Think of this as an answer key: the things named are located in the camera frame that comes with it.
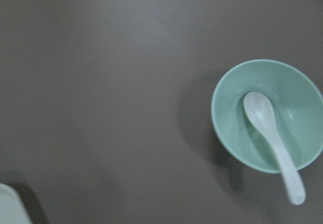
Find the white plastic spoon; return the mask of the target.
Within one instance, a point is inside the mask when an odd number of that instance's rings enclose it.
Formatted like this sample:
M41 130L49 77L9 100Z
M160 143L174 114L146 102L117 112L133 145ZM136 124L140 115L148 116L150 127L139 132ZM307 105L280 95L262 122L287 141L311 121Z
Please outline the white plastic spoon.
M299 172L278 132L271 101L262 93L248 92L243 98L244 111L253 127L263 136L273 151L288 199L293 205L301 205L306 191Z

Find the mint green bowl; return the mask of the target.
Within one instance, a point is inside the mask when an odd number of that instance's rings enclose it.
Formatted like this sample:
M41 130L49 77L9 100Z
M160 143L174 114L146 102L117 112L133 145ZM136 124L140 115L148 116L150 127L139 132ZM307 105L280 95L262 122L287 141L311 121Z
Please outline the mint green bowl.
M238 64L215 87L212 124L228 152L255 170L279 172L269 145L245 115L243 98L251 91L270 99L277 128L297 169L316 160L322 153L322 94L298 69L266 59Z

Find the white cartoon tray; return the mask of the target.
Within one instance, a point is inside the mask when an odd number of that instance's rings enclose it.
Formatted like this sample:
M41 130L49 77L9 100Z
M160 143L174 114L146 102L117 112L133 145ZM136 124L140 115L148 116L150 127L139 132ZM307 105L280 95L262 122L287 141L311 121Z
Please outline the white cartoon tray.
M1 224L32 224L32 220L18 194L6 184L1 184Z

